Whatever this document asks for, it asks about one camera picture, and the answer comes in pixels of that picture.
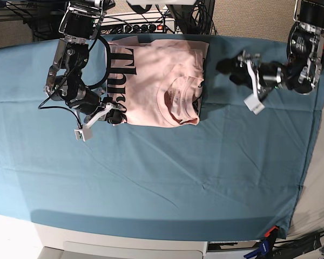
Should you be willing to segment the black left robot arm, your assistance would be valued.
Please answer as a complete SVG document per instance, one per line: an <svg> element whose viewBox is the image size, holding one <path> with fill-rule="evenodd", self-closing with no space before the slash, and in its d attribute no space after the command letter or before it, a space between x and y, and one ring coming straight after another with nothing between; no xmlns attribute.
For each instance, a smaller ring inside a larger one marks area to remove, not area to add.
<svg viewBox="0 0 324 259"><path fill-rule="evenodd" d="M324 67L324 1L296 1L293 20L286 63L263 62L260 54L242 50L216 65L216 70L228 75L233 83L253 91L244 101L250 109L261 106L274 89L305 95L319 84Z"/></svg>

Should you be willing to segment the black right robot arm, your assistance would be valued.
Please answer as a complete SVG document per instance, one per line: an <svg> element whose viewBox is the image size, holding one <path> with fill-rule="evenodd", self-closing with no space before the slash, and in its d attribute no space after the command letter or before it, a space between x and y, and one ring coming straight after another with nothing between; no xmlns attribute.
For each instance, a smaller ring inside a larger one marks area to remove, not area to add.
<svg viewBox="0 0 324 259"><path fill-rule="evenodd" d="M104 84L112 71L112 54L108 42L100 35L100 28L107 11L114 6L114 1L70 1L59 26L63 36L49 68L44 92L47 100L65 102L62 109L76 117L80 130L98 120L114 125L126 120L123 105L103 96ZM106 54L103 78L93 85L82 80L82 70L93 48L88 40L101 41Z"/></svg>

